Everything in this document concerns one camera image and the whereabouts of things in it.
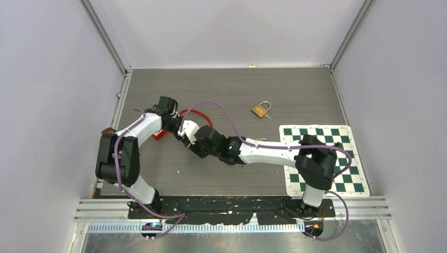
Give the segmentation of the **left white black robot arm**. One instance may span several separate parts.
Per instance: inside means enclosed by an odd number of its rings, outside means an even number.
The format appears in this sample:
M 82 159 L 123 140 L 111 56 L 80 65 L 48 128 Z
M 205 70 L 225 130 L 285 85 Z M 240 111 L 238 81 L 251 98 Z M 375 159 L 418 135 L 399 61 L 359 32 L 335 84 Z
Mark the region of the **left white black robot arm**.
M 160 130 L 177 131 L 178 103 L 162 96 L 158 104 L 142 110 L 141 116 L 121 131 L 102 134 L 95 175 L 119 188 L 149 218 L 161 218 L 162 205 L 158 191 L 140 175 L 140 146 Z

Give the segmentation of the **large brass padlock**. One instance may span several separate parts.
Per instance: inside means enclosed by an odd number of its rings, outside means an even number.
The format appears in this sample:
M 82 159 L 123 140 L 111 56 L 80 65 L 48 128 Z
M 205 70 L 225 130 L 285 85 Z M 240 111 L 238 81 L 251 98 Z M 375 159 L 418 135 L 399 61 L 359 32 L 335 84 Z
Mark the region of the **large brass padlock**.
M 271 103 L 268 101 L 263 101 L 257 105 L 255 105 L 250 111 L 256 115 L 258 118 L 269 118 L 269 110 L 271 109 Z

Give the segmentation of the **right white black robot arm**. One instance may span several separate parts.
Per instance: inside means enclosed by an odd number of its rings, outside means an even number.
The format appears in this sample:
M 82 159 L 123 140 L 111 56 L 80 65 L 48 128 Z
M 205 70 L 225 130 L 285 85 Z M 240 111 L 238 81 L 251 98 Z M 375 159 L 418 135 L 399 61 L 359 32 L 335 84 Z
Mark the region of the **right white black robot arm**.
M 177 135 L 201 158 L 211 155 L 228 165 L 266 163 L 295 168 L 306 184 L 300 204 L 307 216 L 321 211 L 323 196 L 332 187 L 336 148 L 322 144 L 312 135 L 289 143 L 265 142 L 226 137 L 208 125 L 183 126 Z

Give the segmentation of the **red cable lock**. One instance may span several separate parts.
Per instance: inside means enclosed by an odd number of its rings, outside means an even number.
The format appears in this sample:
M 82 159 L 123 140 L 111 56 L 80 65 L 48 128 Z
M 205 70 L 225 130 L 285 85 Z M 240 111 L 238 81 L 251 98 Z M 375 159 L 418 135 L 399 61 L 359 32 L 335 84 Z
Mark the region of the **red cable lock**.
M 183 115 L 183 114 L 186 113 L 187 111 L 188 111 L 187 109 L 184 109 L 184 110 L 180 111 L 179 114 L 180 114 L 180 115 Z M 210 117 L 208 117 L 206 114 L 204 114 L 204 113 L 201 112 L 201 111 L 195 110 L 195 109 L 192 109 L 190 112 L 200 115 L 202 118 L 204 118 L 204 119 L 207 121 L 208 125 L 209 125 L 211 128 L 213 128 L 213 123 L 212 123 Z

